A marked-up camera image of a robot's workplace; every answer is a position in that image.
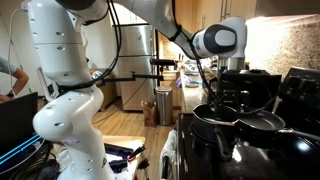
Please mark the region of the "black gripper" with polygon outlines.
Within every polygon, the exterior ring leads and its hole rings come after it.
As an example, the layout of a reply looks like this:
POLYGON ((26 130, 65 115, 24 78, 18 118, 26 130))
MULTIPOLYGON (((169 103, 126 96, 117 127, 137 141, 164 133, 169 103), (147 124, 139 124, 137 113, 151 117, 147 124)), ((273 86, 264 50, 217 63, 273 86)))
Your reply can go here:
POLYGON ((223 104, 235 110, 247 110, 250 104, 249 85, 253 75, 248 70, 225 70, 217 87, 217 98, 213 104, 223 104))

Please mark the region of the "person forearm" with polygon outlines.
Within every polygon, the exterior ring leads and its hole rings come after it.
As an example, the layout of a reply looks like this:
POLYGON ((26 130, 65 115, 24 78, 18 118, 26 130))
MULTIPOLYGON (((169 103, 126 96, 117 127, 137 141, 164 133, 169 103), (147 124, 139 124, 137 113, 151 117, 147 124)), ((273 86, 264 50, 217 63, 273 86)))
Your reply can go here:
POLYGON ((19 67, 10 64, 3 57, 0 57, 0 72, 11 75, 16 79, 11 90, 6 94, 0 94, 0 102, 8 102, 15 98, 29 81, 29 76, 19 67))

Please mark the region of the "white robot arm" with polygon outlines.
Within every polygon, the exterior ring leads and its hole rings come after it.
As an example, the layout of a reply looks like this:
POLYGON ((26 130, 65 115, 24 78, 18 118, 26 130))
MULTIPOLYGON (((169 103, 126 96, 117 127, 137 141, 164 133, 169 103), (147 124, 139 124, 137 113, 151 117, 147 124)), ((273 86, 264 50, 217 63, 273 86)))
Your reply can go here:
POLYGON ((70 164, 57 180, 115 180, 101 132, 91 120, 103 93, 89 73, 81 28, 111 16, 120 4, 178 45, 191 59, 225 55, 244 57, 246 21, 228 17, 194 34, 178 25, 172 0, 24 0, 33 43, 42 71, 66 93, 46 104, 33 118, 45 140, 61 142, 70 164))

